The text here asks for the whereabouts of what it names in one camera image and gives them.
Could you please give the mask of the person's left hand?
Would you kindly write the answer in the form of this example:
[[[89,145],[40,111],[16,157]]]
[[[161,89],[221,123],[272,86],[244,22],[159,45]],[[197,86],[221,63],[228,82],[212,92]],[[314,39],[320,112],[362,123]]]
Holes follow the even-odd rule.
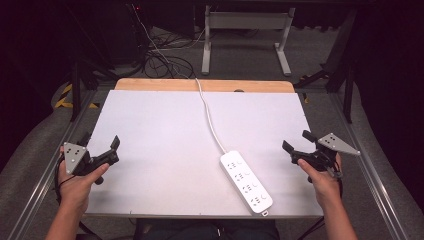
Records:
[[[59,212],[82,216],[89,203],[89,193],[92,185],[109,169],[109,164],[105,163],[86,176],[69,175],[66,172],[66,165],[62,162],[59,165],[58,183],[61,201]]]

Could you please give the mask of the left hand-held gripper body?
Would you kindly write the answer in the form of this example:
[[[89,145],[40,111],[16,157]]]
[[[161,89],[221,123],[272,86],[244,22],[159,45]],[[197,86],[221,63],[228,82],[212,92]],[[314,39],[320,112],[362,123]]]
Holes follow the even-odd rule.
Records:
[[[91,157],[88,149],[84,146],[65,142],[63,147],[65,169],[68,175],[85,176],[105,163],[112,166],[119,161],[114,148],[99,156]]]

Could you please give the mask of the black equipment box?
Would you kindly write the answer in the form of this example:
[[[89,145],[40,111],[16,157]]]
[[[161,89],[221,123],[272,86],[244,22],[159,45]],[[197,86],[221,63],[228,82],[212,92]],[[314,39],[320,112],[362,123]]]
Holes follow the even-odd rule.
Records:
[[[115,3],[111,6],[107,33],[111,60],[115,64],[144,63],[148,50],[147,34],[141,9],[136,4]]]

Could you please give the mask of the aluminium rail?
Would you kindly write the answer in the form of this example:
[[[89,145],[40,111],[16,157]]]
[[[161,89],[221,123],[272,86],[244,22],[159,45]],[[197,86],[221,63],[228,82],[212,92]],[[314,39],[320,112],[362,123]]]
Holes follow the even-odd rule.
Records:
[[[385,224],[390,232],[392,239],[410,240],[408,234],[406,233],[404,227],[400,222],[394,205],[371,161],[371,158],[369,157],[368,153],[363,149],[363,146],[355,135],[355,131],[352,125],[345,118],[341,100],[334,93],[330,93],[329,98],[332,102],[332,105],[336,109],[340,121],[343,123],[344,128],[348,133],[350,141],[353,143],[353,146],[360,151],[358,164],[361,168],[361,171],[365,177],[365,180],[370,188],[372,196],[385,221]]]
[[[11,233],[7,237],[7,240],[23,240],[33,219],[35,218],[36,213],[40,209],[45,196],[50,191],[52,182],[54,181],[56,164],[60,159],[58,151],[64,142],[68,142],[73,137],[81,122],[81,119],[84,117],[85,112],[89,108],[89,105],[95,97],[96,93],[96,90],[88,90],[82,97],[80,112],[76,114],[73,120],[68,121],[65,132],[62,134],[61,139],[56,144],[54,154],[51,156],[48,165],[46,166],[41,177],[36,182],[33,192],[31,193],[31,196],[23,208],[23,211],[16,221]]]

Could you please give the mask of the yellow black hazard tape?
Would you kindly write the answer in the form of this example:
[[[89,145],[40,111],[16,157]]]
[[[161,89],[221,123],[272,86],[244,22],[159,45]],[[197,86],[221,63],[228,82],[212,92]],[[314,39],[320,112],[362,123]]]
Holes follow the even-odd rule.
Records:
[[[69,93],[72,90],[72,83],[68,83],[65,88],[62,90],[62,93],[58,99],[58,101],[56,102],[56,104],[54,105],[54,108],[73,108],[73,103],[71,102],[67,102],[67,97],[69,95]],[[89,108],[91,109],[98,109],[100,108],[100,103],[90,103],[89,104]]]

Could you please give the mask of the white power strip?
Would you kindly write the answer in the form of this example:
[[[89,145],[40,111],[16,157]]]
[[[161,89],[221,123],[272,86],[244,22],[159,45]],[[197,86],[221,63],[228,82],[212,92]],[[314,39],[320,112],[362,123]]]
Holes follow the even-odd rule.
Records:
[[[223,154],[220,165],[248,209],[253,214],[267,216],[273,199],[241,154],[238,151]]]

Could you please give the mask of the grey metal table frame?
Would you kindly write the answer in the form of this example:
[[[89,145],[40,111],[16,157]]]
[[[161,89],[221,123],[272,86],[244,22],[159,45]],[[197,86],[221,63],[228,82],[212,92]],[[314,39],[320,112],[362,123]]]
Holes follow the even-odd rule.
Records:
[[[282,37],[274,44],[283,74],[290,76],[290,69],[285,55],[285,45],[290,32],[292,21],[295,16],[295,8],[289,8],[281,13],[259,13],[259,12],[217,12],[212,11],[207,5],[204,12],[204,47],[201,73],[210,73],[211,62],[211,29],[258,29],[258,30],[282,30]]]

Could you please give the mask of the black stand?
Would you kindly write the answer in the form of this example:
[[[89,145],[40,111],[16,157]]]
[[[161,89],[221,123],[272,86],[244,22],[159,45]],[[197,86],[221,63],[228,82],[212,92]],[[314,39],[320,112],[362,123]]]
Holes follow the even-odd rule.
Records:
[[[71,121],[74,122],[80,115],[83,105],[81,102],[81,84],[89,91],[95,91],[99,85],[99,72],[107,81],[117,81],[118,75],[113,73],[99,60],[101,55],[97,53],[95,44],[91,43],[89,36],[80,24],[78,18],[65,0],[60,2],[65,14],[63,29],[67,41],[67,51],[73,61],[71,73],[72,104],[73,111]]]
[[[322,65],[322,69],[311,76],[302,77],[301,80],[294,85],[295,89],[302,89],[320,78],[328,76],[328,82],[325,85],[325,89],[328,93],[336,93],[341,86],[344,86],[342,113],[348,123],[352,122],[351,106],[354,71],[352,65],[347,60],[345,51],[349,43],[356,15],[356,10],[350,10],[347,14],[329,56],[326,62]]]

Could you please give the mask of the white board sheet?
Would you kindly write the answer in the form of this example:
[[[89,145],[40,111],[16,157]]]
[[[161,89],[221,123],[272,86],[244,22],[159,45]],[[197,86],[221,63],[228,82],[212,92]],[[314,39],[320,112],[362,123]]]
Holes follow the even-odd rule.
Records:
[[[273,199],[272,218],[319,216],[306,174],[283,141],[311,152],[297,95],[290,93],[111,91],[88,148],[118,136],[119,162],[92,188],[88,214],[121,217],[251,218],[220,165],[238,151]]]

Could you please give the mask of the person's right hand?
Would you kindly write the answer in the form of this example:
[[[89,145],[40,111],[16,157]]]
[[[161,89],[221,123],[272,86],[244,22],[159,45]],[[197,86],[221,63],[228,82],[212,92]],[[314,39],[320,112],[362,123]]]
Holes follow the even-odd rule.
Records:
[[[333,209],[342,204],[338,181],[328,172],[319,172],[307,161],[298,161],[300,168],[311,178],[318,204],[325,209]]]

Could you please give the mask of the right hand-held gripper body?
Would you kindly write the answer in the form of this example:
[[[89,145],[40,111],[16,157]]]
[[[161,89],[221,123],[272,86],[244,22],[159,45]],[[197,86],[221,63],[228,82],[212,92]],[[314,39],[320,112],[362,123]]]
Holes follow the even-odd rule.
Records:
[[[291,154],[291,162],[297,164],[299,159],[303,159],[317,171],[327,171],[332,177],[341,178],[342,172],[336,161],[336,155],[339,152],[356,156],[361,154],[359,150],[353,148],[333,133],[317,138],[317,142],[314,144],[316,149],[312,153],[305,153],[294,149]]]

